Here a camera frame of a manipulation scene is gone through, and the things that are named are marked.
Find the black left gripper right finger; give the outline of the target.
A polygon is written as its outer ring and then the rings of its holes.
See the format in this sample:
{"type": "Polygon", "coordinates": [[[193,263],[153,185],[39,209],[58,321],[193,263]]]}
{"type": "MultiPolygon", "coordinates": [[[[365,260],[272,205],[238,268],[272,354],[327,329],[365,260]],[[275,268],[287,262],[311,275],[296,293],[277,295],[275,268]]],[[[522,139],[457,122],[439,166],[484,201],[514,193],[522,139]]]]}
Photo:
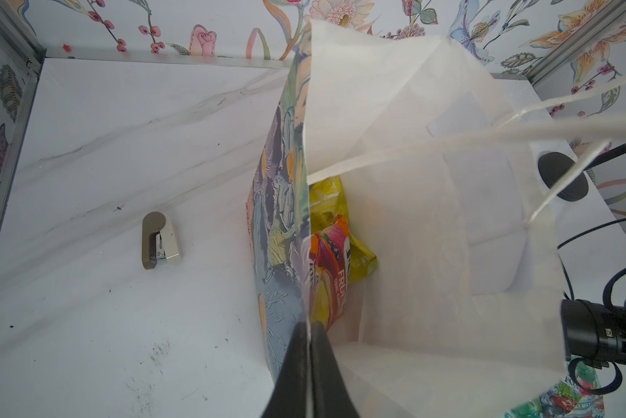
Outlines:
{"type": "Polygon", "coordinates": [[[324,325],[321,322],[312,323],[310,335],[313,416],[359,418],[324,325]]]}

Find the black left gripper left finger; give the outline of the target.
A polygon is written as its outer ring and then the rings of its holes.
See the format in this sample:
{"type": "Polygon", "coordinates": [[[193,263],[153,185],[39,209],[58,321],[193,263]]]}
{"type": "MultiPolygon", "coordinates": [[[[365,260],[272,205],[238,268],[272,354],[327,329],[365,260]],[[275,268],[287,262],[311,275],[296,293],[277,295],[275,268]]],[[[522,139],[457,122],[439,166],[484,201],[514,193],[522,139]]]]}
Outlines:
{"type": "Polygon", "coordinates": [[[308,386],[308,326],[306,322],[298,322],[294,327],[281,372],[262,418],[306,417],[308,386]]]}

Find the orange snack packet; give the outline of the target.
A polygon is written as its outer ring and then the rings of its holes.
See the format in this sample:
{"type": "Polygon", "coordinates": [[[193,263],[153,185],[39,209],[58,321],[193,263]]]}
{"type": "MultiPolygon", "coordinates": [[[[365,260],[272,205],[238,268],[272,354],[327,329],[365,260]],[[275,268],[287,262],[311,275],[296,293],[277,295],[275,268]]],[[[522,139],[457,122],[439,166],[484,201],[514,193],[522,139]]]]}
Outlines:
{"type": "Polygon", "coordinates": [[[311,237],[309,259],[313,267],[313,296],[309,318],[326,330],[342,316],[349,287],[349,240],[340,226],[331,226],[311,237]]]}

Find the yellow snack packet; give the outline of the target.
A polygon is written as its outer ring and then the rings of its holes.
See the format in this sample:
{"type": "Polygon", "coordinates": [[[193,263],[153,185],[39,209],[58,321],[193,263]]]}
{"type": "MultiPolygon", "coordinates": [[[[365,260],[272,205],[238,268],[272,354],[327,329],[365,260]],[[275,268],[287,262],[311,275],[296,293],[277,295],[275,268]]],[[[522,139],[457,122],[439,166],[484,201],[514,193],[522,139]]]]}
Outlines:
{"type": "Polygon", "coordinates": [[[377,256],[349,230],[349,207],[339,176],[317,182],[309,188],[311,232],[320,233],[340,226],[349,240],[349,282],[365,279],[377,269],[377,256]]]}

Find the floral white paper bag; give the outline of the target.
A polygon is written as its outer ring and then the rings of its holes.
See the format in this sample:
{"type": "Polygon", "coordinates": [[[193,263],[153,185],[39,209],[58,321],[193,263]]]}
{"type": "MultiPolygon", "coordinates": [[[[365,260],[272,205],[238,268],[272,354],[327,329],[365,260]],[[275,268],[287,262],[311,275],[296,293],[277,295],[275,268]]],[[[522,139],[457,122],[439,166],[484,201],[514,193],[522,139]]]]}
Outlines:
{"type": "Polygon", "coordinates": [[[311,378],[309,188],[339,176],[377,256],[326,330],[361,417],[499,417],[568,376],[554,195],[535,146],[626,137],[626,112],[535,121],[444,36],[309,23],[246,203],[274,382],[298,322],[311,378]]]}

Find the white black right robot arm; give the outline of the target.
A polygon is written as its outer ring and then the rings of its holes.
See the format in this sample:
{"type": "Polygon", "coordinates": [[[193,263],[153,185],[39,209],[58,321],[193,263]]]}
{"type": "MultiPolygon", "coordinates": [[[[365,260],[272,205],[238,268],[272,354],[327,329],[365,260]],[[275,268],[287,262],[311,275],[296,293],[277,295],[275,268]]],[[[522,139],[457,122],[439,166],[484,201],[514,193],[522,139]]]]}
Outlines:
{"type": "Polygon", "coordinates": [[[614,285],[626,276],[626,268],[616,273],[605,285],[602,303],[574,297],[572,282],[565,275],[568,291],[561,303],[561,321],[565,337],[568,376],[573,383],[591,395],[608,395],[623,382],[619,365],[626,366],[626,299],[619,307],[612,303],[614,285]],[[602,388],[586,388],[578,378],[578,365],[594,369],[613,367],[612,382],[602,388]]]}

